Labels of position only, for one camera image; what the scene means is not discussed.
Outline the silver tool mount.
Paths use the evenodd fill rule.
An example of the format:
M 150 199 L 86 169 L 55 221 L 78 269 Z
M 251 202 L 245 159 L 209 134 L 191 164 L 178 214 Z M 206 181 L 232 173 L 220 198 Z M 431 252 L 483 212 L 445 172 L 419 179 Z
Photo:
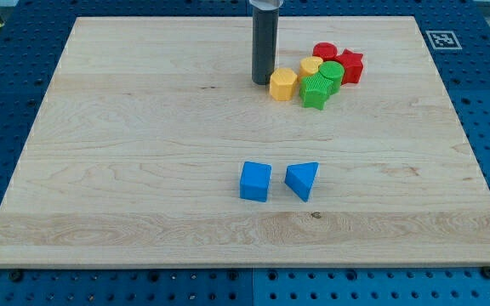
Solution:
M 283 5 L 283 0 L 248 0 L 257 9 L 279 9 Z

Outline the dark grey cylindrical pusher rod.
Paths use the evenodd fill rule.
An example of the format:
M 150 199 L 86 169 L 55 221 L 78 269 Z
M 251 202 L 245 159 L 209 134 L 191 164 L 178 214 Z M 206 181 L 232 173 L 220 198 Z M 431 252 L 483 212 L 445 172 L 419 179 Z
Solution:
M 279 10 L 253 8 L 252 80 L 266 85 L 275 68 Z

